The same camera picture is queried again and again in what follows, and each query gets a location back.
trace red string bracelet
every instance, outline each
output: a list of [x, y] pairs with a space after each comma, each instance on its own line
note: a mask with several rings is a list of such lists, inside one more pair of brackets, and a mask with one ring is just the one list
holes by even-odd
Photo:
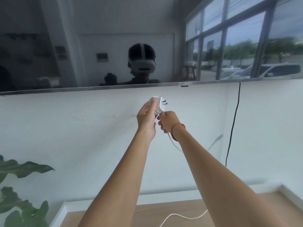
[[[184, 125], [183, 123], [176, 123], [176, 124], [174, 124], [174, 125], [172, 126], [172, 129], [174, 128], [174, 126], [176, 126], [176, 125], [178, 125], [178, 124], [184, 126], [184, 128], [186, 129], [186, 127], [185, 127], [185, 125]], [[172, 135], [173, 140], [174, 140], [174, 141], [177, 141], [177, 140], [175, 139], [174, 135], [172, 134], [172, 130], [171, 130], [171, 135]]]

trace white vr headset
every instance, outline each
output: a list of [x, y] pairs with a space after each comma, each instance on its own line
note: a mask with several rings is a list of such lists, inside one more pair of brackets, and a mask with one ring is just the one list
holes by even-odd
[[140, 44], [140, 46], [142, 59], [134, 61], [128, 59], [131, 69], [134, 73], [153, 73], [156, 70], [156, 62], [154, 60], [147, 60], [145, 57], [144, 44]]

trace power adapter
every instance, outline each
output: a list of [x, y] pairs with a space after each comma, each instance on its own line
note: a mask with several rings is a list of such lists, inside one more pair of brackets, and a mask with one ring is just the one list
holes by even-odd
[[164, 111], [164, 106], [167, 105], [168, 103], [166, 102], [166, 100], [163, 99], [163, 97], [158, 97], [158, 96], [154, 96], [154, 98], [156, 98], [157, 100], [157, 106], [156, 109], [154, 110], [154, 114], [158, 115], [161, 112]]

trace black cable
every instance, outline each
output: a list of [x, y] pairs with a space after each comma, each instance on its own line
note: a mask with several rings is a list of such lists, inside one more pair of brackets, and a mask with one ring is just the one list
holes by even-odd
[[[234, 121], [232, 123], [232, 131], [234, 129], [237, 110], [238, 110], [239, 101], [240, 101], [240, 89], [241, 89], [241, 83], [239, 83], [238, 103], [237, 103], [237, 107], [236, 107], [236, 111], [235, 111]], [[232, 143], [232, 131], [230, 132], [229, 145], [228, 145], [228, 150], [227, 150], [227, 155], [226, 155], [226, 160], [225, 160], [225, 167], [227, 166], [227, 158], [228, 158], [228, 154], [229, 154], [230, 144]]]

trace wooden surface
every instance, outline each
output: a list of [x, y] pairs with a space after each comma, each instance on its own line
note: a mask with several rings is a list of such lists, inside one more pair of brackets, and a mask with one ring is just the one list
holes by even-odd
[[[281, 192], [259, 194], [290, 227], [303, 226], [303, 211], [295, 206]], [[183, 202], [168, 202], [136, 207], [131, 227], [159, 227], [164, 219], [171, 213], [177, 213], [186, 217], [198, 217], [204, 213], [206, 207], [202, 200]], [[61, 227], [77, 227], [84, 211], [70, 212], [66, 215]], [[209, 213], [196, 220], [187, 220], [178, 216], [169, 217], [162, 227], [214, 227]]]

